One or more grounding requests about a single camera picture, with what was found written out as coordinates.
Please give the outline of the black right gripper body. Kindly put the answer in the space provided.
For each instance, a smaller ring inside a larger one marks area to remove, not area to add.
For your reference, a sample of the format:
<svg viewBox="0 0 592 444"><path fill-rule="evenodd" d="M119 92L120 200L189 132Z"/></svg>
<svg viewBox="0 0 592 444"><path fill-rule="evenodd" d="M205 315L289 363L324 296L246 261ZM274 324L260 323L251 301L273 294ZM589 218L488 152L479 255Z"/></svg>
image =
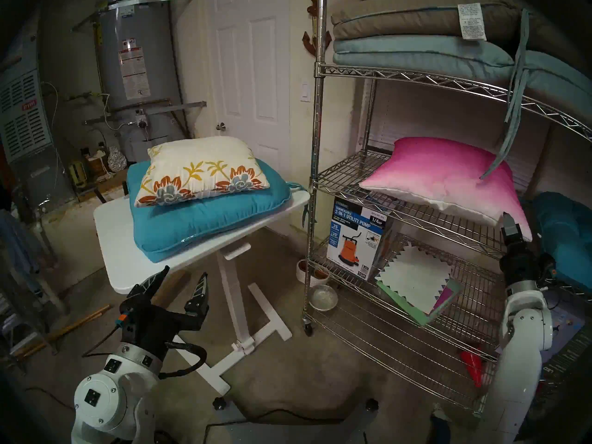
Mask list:
<svg viewBox="0 0 592 444"><path fill-rule="evenodd" d="M500 269L507 287L541 287L556 276L555 259L548 253L535 255L527 243L507 246Z"/></svg>

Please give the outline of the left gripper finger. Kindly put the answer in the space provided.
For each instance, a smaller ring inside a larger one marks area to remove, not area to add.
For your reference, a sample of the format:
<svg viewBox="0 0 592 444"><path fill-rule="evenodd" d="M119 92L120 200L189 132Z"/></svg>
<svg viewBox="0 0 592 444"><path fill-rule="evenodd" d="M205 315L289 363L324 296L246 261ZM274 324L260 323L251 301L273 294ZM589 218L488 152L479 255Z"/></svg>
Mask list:
<svg viewBox="0 0 592 444"><path fill-rule="evenodd" d="M209 310L208 273L204 272L198 281L191 298L185 304L188 315L207 315Z"/></svg>
<svg viewBox="0 0 592 444"><path fill-rule="evenodd" d="M160 289L169 271L170 267L166 265L160 272L145 279L140 284L135 284L130 291L130 298L141 295L151 299Z"/></svg>

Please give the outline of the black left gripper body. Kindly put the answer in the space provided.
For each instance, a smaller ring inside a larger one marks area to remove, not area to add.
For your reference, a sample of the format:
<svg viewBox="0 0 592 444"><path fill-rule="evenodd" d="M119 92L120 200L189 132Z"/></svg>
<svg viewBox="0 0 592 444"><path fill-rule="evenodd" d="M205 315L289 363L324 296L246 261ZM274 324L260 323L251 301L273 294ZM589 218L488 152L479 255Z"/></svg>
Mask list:
<svg viewBox="0 0 592 444"><path fill-rule="evenodd" d="M127 297L120 305L123 316L121 342L141 348L163 361L170 349L195 354L201 360L207 355L200 346L174 342L179 332L197 332L207 315L176 313L151 303L151 299L137 295Z"/></svg>

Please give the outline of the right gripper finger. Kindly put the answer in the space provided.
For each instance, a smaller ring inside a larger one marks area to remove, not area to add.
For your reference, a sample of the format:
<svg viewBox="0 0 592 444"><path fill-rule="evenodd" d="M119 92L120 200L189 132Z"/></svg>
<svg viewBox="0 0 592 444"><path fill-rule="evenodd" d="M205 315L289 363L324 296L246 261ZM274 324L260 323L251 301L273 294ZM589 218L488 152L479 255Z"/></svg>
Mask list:
<svg viewBox="0 0 592 444"><path fill-rule="evenodd" d="M502 237L504 245L512 245L521 242L520 226L509 213L503 213Z"/></svg>

